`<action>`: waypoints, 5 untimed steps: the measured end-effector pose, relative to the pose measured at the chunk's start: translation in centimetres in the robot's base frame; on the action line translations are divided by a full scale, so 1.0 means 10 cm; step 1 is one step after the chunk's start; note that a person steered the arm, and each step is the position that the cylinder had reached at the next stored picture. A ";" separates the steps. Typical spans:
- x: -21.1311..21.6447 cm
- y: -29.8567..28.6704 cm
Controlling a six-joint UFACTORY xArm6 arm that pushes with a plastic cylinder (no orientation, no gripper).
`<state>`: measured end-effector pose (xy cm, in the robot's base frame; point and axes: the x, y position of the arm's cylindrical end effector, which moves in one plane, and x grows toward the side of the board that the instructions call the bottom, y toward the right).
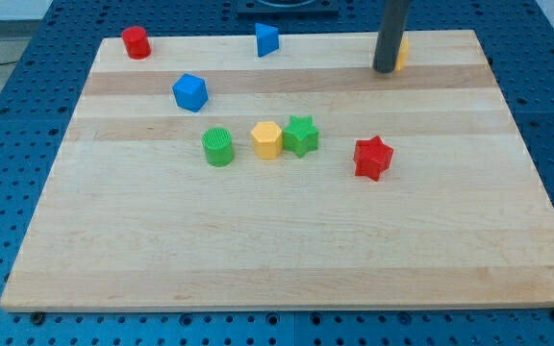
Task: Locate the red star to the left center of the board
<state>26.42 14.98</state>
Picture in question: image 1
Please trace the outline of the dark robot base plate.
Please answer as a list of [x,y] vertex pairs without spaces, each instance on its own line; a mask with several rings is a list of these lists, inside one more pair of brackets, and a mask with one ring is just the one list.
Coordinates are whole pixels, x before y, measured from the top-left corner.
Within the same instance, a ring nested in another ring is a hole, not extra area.
[[237,15],[339,12],[339,0],[236,0]]

